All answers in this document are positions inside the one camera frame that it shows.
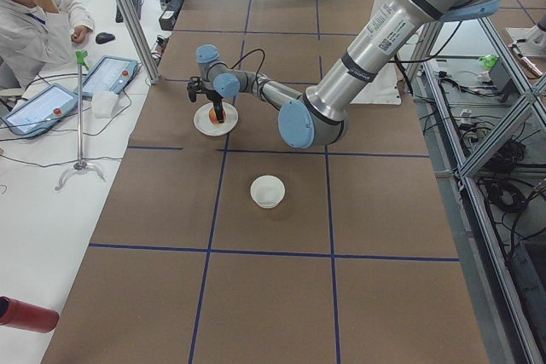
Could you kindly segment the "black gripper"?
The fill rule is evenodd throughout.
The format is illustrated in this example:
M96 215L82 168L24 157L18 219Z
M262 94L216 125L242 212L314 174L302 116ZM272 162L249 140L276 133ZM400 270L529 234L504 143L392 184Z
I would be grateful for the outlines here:
M224 108L222 105L223 97L215 90L204 88L204 93L209 101L212 101L212 122L223 123L224 122Z

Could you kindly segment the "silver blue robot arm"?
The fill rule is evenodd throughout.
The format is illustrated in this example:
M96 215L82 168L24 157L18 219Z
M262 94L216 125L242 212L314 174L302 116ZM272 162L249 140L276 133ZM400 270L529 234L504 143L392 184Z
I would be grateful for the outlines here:
M231 69L219 59L215 46L205 44L196 50L200 74L190 80L189 99L206 95L221 119L223 99L238 93L254 95L278 109L278 130L287 145L327 146L346 133L346 109L353 99L420 27L483 18L496 13L500 4L501 0L386 0L319 84L303 93L261 72Z

